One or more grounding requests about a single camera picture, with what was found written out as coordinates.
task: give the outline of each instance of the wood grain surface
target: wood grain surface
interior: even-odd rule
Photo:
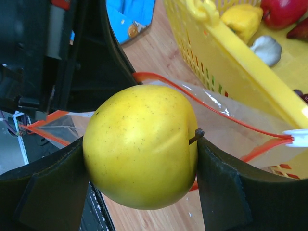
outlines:
[[[123,49],[136,69],[202,86],[182,60],[162,0],[155,3],[152,25]],[[199,192],[188,193],[172,206],[154,211],[135,210],[104,196],[117,231],[204,231]]]

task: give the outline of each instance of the yellow plastic basket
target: yellow plastic basket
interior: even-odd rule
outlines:
[[[293,89],[308,93],[308,44],[286,38],[294,26],[271,31],[261,23],[246,45],[221,20],[235,4],[260,0],[164,0],[173,35],[184,61],[207,89],[278,116],[294,128],[308,128],[308,106]],[[249,48],[261,35],[273,36],[282,58],[269,68]],[[308,153],[271,167],[278,175],[308,178]]]

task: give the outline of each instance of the garlic bulb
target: garlic bulb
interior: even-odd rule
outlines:
[[[281,59],[281,45],[268,35],[258,37],[250,49],[269,67],[274,66]]]

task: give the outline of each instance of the yellow fruit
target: yellow fruit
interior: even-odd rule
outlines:
[[[160,85],[118,92],[93,114],[83,137],[92,182],[113,201],[160,209],[181,199],[195,180],[197,129],[189,101]]]
[[[238,4],[227,9],[221,20],[247,44],[257,32],[262,16],[262,8],[250,4]]]

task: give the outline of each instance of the plastic bag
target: plastic bag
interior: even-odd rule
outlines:
[[[282,132],[294,128],[279,118],[176,79],[164,80],[165,78],[151,73],[136,73],[135,77],[144,84],[169,86],[181,93],[186,91],[199,99],[204,105],[183,93],[191,102],[198,125],[205,131],[205,137],[218,148],[255,167],[278,165],[305,150],[284,145],[292,140],[290,136],[282,135]],[[57,111],[48,115],[46,122],[39,121],[27,129],[42,135],[61,148],[84,134],[93,113]]]

